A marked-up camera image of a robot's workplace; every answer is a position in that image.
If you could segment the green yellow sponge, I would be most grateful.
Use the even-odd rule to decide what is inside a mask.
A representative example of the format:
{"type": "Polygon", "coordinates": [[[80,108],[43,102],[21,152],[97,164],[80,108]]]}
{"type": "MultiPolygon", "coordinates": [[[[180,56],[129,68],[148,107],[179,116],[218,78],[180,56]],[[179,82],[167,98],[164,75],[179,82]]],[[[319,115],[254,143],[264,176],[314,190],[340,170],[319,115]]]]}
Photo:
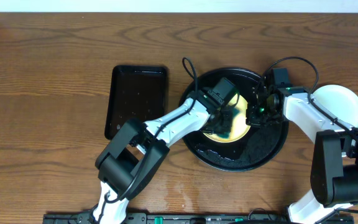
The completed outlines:
{"type": "Polygon", "coordinates": [[[234,118],[240,113],[236,108],[222,110],[218,124],[215,127],[214,132],[223,138],[228,138],[231,132],[234,118]]]}

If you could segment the yellow plate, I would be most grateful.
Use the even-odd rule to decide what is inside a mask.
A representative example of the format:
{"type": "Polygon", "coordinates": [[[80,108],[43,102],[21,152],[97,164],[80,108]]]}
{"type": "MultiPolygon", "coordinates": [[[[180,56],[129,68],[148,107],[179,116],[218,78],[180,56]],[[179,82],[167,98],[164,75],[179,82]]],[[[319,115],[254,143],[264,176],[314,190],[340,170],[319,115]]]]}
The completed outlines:
{"type": "Polygon", "coordinates": [[[240,140],[240,138],[244,137],[250,129],[250,126],[246,124],[247,106],[247,100],[239,93],[236,93],[236,95],[231,99],[227,106],[224,107],[233,107],[240,111],[240,113],[234,118],[233,126],[228,138],[223,138],[221,136],[218,136],[217,134],[206,134],[204,132],[202,133],[212,141],[220,143],[229,143],[240,140]]]}

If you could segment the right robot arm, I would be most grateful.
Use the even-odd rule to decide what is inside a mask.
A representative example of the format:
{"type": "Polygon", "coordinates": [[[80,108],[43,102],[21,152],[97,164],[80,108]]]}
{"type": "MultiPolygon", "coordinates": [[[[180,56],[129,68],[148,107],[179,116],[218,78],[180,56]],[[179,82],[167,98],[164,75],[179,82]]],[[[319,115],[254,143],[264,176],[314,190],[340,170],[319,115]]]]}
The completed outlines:
{"type": "Polygon", "coordinates": [[[303,87],[259,92],[247,106],[247,124],[295,123],[314,143],[310,191],[287,208],[293,223],[322,223],[358,205],[358,128],[323,108],[303,87]]]}

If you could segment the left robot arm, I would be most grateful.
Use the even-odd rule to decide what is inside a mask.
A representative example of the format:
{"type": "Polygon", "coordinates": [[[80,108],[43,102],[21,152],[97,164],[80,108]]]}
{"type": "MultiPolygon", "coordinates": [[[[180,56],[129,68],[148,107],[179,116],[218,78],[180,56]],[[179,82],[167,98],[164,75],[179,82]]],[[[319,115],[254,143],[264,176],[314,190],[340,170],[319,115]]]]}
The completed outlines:
{"type": "Polygon", "coordinates": [[[169,114],[151,121],[130,119],[124,123],[95,162],[101,181],[101,196],[93,210],[95,223],[122,223],[130,200],[152,180],[170,146],[194,131],[215,127],[228,131],[219,122],[231,110],[235,90],[202,90],[169,114]]]}

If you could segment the light green plate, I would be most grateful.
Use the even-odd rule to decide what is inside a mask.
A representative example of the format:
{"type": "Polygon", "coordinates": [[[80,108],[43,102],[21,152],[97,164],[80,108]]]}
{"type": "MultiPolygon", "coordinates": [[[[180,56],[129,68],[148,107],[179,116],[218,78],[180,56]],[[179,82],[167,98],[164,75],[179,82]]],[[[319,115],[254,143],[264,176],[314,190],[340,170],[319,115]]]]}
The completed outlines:
{"type": "Polygon", "coordinates": [[[332,114],[358,128],[358,96],[353,91],[340,85],[325,85],[313,95],[332,114]]]}

